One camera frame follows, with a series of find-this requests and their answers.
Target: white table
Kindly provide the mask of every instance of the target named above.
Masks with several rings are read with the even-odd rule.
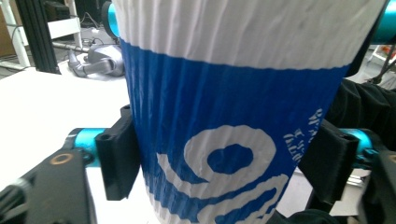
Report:
[[[0,189],[59,149],[75,128],[110,127],[129,104],[126,83],[20,72],[0,81]],[[99,223],[158,223],[137,178],[129,200],[108,202],[99,168],[87,174]]]

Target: blue and white cup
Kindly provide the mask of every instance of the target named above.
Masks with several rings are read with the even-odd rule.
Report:
[[[271,217],[384,5],[113,2],[148,195],[172,224]]]

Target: teal robot part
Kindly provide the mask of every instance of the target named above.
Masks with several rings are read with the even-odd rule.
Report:
[[[82,129],[76,136],[74,148],[83,148],[85,152],[92,156],[92,162],[88,165],[89,167],[100,166],[95,137],[104,131],[105,129],[103,128],[86,128]]]
[[[119,26],[117,25],[116,9],[111,2],[104,2],[102,5],[102,22],[106,33],[112,38],[119,38]]]
[[[396,44],[396,0],[390,0],[372,44]]]
[[[359,139],[358,149],[356,151],[356,161],[354,168],[371,169],[373,159],[378,151],[373,146],[370,136],[360,129],[340,129],[343,133],[354,135]]]

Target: teal joint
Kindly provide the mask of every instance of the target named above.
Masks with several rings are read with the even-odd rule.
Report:
[[[120,37],[119,26],[117,24],[116,18],[116,9],[114,8],[114,4],[111,4],[108,8],[108,24],[110,25],[110,29],[113,32],[114,36]]]
[[[387,44],[396,35],[396,0],[390,0],[372,44]]]
[[[104,131],[103,128],[83,129],[76,137],[74,147],[82,147],[86,152],[93,155],[93,162],[88,165],[89,167],[100,167],[95,137]]]
[[[378,154],[373,148],[370,137],[359,129],[340,129],[340,131],[351,134],[359,139],[354,168],[367,169],[367,162],[372,162],[373,157]]]

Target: printed number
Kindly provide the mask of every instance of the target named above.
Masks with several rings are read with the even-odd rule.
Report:
[[[251,149],[253,153],[251,164],[248,167],[239,169],[232,175],[214,172],[207,163],[208,156],[217,149],[226,148],[234,144]],[[170,166],[166,154],[157,154],[157,158],[161,168],[165,172],[166,179],[178,191],[189,195],[191,198],[208,199],[241,189],[246,184],[257,180],[257,178],[264,174],[275,154],[276,146],[274,141],[263,130],[252,129],[246,125],[235,127],[223,125],[217,129],[205,130],[198,133],[184,147],[184,159],[186,163],[197,176],[205,179],[207,182],[192,184],[181,180]],[[268,207],[278,201],[280,193],[288,180],[289,178],[286,175],[274,176],[258,184],[255,189],[243,192],[233,199],[208,205],[198,214],[198,219],[200,223],[212,223],[216,216],[226,215],[232,210],[241,208],[252,200],[257,199],[265,191],[276,189],[276,195],[273,199],[266,202],[259,211],[250,214],[247,219],[252,220],[257,219],[257,217],[263,217]]]
[[[309,118],[309,123],[308,125],[318,125],[320,123],[320,118],[323,116],[323,110],[320,108],[317,110],[317,112]]]

